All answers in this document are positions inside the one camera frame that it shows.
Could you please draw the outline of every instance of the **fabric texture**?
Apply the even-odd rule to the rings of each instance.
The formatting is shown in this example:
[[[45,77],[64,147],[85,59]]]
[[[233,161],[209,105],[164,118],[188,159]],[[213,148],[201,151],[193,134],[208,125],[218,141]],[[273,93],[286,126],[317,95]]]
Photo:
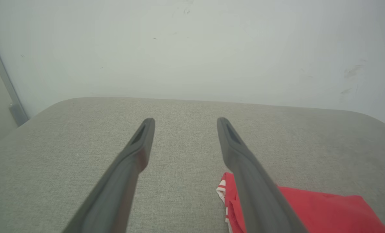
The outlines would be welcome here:
[[[361,196],[278,189],[309,233],[385,233],[384,224]],[[234,175],[226,172],[216,191],[225,204],[230,233],[246,233]]]
[[[385,124],[340,110],[88,97],[54,104],[0,142],[0,232],[61,232],[141,122],[155,119],[127,232],[228,232],[214,195],[226,117],[279,185],[361,195],[385,224]]]

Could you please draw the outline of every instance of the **white wall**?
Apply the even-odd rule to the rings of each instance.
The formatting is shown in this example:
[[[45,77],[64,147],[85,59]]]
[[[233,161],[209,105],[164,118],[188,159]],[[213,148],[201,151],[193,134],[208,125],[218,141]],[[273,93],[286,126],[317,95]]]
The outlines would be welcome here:
[[[385,0],[0,0],[0,55],[30,117],[126,96],[385,122]]]

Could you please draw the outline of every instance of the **red cloth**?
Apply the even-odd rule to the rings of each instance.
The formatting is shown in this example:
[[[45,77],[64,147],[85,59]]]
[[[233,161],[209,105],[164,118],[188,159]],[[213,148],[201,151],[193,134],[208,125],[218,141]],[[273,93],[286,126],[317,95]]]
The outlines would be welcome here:
[[[233,233],[245,233],[234,176],[226,172],[226,218]],[[339,196],[278,187],[310,233],[385,233],[385,226],[361,196]]]

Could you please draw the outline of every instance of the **gray fabric cushion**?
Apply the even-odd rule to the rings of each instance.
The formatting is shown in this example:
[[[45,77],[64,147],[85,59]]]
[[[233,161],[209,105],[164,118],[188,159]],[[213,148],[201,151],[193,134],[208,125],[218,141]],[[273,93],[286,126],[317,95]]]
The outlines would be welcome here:
[[[385,124],[339,110],[223,102],[80,98],[0,142],[0,232],[61,232],[147,117],[156,120],[127,232],[228,232],[215,192],[229,119],[281,186],[364,197],[385,223]]]

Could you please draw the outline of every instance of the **metal door frame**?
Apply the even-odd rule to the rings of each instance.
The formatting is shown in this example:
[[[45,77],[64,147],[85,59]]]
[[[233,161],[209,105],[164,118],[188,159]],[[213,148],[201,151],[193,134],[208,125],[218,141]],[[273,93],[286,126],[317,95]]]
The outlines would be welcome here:
[[[21,102],[18,99],[17,93],[14,90],[14,87],[12,86],[12,83],[10,81],[10,77],[7,74],[7,71],[4,67],[4,64],[0,57],[0,76],[4,82],[4,85],[7,88],[8,94],[11,97],[12,103],[7,106],[12,114],[12,117],[14,118],[15,122],[18,126],[21,126],[25,122],[28,121],[28,117],[25,114],[25,111],[21,105]]]

